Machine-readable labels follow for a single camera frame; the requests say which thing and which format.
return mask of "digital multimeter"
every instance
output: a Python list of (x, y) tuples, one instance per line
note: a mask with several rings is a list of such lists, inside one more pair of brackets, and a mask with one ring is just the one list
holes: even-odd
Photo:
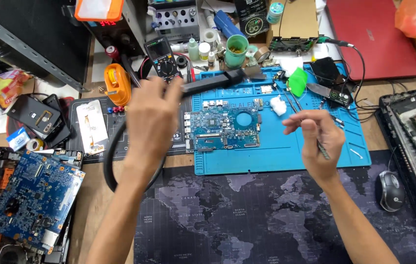
[(157, 75), (166, 83), (177, 76), (182, 77), (177, 69), (176, 59), (170, 49), (169, 41), (166, 37), (158, 37), (145, 43), (146, 54), (152, 61)]

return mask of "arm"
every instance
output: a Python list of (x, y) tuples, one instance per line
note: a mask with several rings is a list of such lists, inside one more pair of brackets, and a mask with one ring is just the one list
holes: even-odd
[(146, 185), (170, 147), (177, 126), (182, 79), (166, 86), (161, 78), (142, 81), (127, 111), (130, 148), (114, 198), (89, 250), (87, 264), (125, 263), (135, 235), (138, 211)]
[[(399, 263), (340, 182), (336, 167), (345, 135), (335, 126), (328, 111), (301, 111), (284, 120), (283, 125), (287, 126), (284, 131), (286, 135), (298, 127), (302, 128), (304, 165), (327, 195), (340, 236), (353, 263)], [(317, 139), (327, 150), (329, 160), (317, 148)]]

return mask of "computer mouse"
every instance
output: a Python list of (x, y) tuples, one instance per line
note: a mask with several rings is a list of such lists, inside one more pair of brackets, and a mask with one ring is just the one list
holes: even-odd
[(405, 203), (404, 185), (391, 171), (379, 174), (375, 184), (376, 200), (388, 212), (398, 211)]

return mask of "red laptop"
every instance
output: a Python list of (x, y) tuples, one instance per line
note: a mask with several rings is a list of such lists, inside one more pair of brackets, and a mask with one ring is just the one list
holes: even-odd
[[(416, 77), (416, 50), (395, 28), (393, 0), (328, 0), (327, 7), (335, 38), (355, 45), (363, 54), (365, 80)], [(358, 53), (349, 47), (340, 50), (351, 66), (350, 78), (361, 80)]]

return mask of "green cup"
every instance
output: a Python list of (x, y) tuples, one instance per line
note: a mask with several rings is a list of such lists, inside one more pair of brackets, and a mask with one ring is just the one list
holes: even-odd
[[(226, 42), (226, 54), (224, 55), (224, 62), (230, 69), (237, 69), (242, 66), (246, 59), (247, 47), (249, 41), (242, 35), (232, 35)], [(240, 50), (240, 53), (234, 53), (231, 49)]]

